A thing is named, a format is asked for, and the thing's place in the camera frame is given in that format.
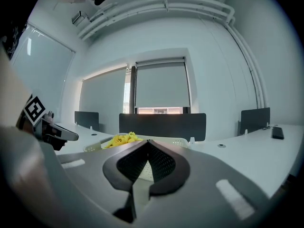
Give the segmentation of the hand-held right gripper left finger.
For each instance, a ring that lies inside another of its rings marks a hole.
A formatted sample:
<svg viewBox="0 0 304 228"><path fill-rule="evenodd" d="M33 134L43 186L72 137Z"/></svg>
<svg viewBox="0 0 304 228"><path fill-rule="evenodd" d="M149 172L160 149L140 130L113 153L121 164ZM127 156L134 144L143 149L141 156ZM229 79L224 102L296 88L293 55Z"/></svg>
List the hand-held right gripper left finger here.
<svg viewBox="0 0 304 228"><path fill-rule="evenodd" d="M115 218L132 224L137 219L133 185L148 161L148 149L144 140L57 158L83 194Z"/></svg>

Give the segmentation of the wide grey roller blind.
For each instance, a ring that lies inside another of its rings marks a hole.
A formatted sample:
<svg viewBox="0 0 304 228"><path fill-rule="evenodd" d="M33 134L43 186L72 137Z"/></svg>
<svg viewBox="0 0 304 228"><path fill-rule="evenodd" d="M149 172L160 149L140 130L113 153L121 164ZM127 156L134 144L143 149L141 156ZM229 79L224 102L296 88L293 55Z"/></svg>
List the wide grey roller blind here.
<svg viewBox="0 0 304 228"><path fill-rule="evenodd" d="M123 111L126 68L108 71L82 83L79 110L118 115Z"/></svg>

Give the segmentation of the person's black printed shirt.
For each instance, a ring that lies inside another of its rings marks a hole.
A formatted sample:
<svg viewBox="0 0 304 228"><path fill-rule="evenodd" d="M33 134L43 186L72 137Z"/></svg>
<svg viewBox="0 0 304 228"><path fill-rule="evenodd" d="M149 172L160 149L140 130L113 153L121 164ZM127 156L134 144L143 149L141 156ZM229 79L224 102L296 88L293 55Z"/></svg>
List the person's black printed shirt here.
<svg viewBox="0 0 304 228"><path fill-rule="evenodd" d="M9 59L15 53L30 15L27 0L0 0L0 45Z"/></svg>

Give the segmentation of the white ceiling-mounted unit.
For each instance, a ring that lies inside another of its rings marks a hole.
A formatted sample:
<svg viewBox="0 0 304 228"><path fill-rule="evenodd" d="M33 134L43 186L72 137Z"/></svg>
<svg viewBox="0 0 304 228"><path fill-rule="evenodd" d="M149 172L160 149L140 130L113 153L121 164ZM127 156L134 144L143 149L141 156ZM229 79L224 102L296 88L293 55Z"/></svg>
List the white ceiling-mounted unit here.
<svg viewBox="0 0 304 228"><path fill-rule="evenodd" d="M88 15L83 12L83 11L79 11L75 16L73 16L71 18L72 24L75 26L78 26L82 21L89 21L89 17Z"/></svg>

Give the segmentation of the black flat device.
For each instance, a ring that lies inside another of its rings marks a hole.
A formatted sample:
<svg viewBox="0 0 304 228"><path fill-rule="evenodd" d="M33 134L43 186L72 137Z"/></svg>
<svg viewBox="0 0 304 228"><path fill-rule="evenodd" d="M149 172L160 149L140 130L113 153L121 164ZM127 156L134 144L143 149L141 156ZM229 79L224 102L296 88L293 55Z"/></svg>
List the black flat device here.
<svg viewBox="0 0 304 228"><path fill-rule="evenodd" d="M279 139L279 140L283 140L285 138L281 127L277 127L277 126L273 127L272 138Z"/></svg>

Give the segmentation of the white ceiling pipes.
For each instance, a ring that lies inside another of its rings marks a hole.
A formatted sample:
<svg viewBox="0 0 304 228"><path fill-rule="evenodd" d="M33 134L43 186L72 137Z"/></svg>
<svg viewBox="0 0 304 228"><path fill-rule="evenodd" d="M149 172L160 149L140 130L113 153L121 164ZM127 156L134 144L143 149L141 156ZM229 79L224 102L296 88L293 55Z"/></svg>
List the white ceiling pipes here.
<svg viewBox="0 0 304 228"><path fill-rule="evenodd" d="M112 3L99 9L91 18L90 23L81 29L77 36L85 41L102 28L123 19L158 11L194 13L222 24L236 41L251 73L253 73L254 87L257 93L257 105L259 107L269 107L266 84L258 61L248 43L234 27L234 8L223 2L217 0L135 0L123 5Z"/></svg>

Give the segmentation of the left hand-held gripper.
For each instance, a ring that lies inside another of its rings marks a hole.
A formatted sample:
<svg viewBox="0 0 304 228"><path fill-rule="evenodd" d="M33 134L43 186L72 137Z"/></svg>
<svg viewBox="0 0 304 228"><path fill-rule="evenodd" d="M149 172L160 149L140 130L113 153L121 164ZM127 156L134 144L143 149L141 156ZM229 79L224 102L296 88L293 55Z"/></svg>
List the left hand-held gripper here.
<svg viewBox="0 0 304 228"><path fill-rule="evenodd" d="M77 141L77 133L63 128L50 120L48 112L41 100L31 96L18 118L16 127L27 132L39 141L52 145L54 150L59 151L67 141Z"/></svg>

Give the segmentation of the grey glass wall panel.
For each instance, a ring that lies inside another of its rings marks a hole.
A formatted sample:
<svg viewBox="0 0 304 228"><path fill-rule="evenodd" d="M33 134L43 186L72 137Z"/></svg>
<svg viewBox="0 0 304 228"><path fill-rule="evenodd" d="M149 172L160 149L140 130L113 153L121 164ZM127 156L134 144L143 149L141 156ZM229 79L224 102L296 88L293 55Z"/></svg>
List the grey glass wall panel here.
<svg viewBox="0 0 304 228"><path fill-rule="evenodd" d="M58 108L75 52L28 25L20 37L12 64L24 84L47 108Z"/></svg>

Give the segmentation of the white desk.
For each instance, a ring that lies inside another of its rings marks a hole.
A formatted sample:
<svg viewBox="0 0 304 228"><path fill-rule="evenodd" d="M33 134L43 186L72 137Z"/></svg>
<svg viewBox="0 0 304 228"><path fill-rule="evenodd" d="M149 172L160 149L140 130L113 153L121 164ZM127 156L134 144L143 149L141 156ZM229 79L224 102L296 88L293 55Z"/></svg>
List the white desk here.
<svg viewBox="0 0 304 228"><path fill-rule="evenodd" d="M222 141L196 143L189 150L219 158L250 178L271 198L299 158L304 127L285 125L283 132L283 140L271 138L270 130L258 130ZM224 144L226 147L219 148L218 144ZM188 161L166 148L167 145L179 146L152 140L148 141L148 145L147 163L151 165L154 180L149 196L173 194L189 177Z"/></svg>

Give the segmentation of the yellow artificial sunflowers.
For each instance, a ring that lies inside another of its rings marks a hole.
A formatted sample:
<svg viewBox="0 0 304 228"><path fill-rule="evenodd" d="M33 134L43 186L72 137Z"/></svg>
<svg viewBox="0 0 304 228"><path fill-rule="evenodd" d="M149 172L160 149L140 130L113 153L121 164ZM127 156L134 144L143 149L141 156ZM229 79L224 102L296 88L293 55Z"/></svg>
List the yellow artificial sunflowers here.
<svg viewBox="0 0 304 228"><path fill-rule="evenodd" d="M104 147L104 149L117 147L127 143L132 143L136 141L142 141L142 138L139 138L134 132L129 132L126 134L115 135L109 143Z"/></svg>

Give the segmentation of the wide black desk divider panel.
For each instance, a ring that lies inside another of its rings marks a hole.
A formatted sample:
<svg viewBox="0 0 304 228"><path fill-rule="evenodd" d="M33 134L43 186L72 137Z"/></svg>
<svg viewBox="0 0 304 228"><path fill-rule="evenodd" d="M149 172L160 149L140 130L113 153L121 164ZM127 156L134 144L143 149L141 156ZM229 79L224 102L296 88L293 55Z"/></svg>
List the wide black desk divider panel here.
<svg viewBox="0 0 304 228"><path fill-rule="evenodd" d="M205 113L199 114L119 114L119 132L137 135L183 138L196 141L206 138Z"/></svg>

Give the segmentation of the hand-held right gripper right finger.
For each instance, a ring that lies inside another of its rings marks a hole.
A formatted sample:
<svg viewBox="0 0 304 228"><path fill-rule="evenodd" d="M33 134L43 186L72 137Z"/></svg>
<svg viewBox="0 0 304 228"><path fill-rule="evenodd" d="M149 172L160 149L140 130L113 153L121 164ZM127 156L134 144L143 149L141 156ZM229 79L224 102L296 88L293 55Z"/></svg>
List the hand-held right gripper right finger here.
<svg viewBox="0 0 304 228"><path fill-rule="evenodd" d="M166 146L189 163L190 174L173 194L151 197L136 220L136 228L241 228L256 221L269 202L267 194L250 178L212 155ZM240 219L216 184L227 180L254 209Z"/></svg>

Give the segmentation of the small black desk divider panel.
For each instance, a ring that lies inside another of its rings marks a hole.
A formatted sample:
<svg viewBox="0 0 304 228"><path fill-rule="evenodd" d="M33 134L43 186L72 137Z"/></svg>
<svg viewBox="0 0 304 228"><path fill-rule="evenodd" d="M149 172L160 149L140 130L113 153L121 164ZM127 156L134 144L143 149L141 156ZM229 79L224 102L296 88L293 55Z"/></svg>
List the small black desk divider panel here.
<svg viewBox="0 0 304 228"><path fill-rule="evenodd" d="M77 125L99 131L99 113L75 111L74 120Z"/></svg>
<svg viewBox="0 0 304 228"><path fill-rule="evenodd" d="M240 134L251 133L270 124L270 107L241 111Z"/></svg>

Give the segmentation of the white plastic basket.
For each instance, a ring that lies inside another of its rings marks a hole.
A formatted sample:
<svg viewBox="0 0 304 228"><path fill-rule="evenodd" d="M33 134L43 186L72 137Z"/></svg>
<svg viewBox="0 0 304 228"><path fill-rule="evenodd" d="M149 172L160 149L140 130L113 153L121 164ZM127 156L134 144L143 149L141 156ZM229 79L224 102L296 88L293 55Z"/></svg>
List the white plastic basket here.
<svg viewBox="0 0 304 228"><path fill-rule="evenodd" d="M183 138L170 138L170 137L156 137L156 136L146 136L146 135L137 135L139 138L142 138L143 140L154 140L154 141L160 141L163 143L168 143L171 145L177 145L179 147L189 148L189 143L186 139ZM89 145L87 147L84 147L84 152L95 152L104 149L104 147L109 143L109 141L112 139L106 139L104 141Z"/></svg>

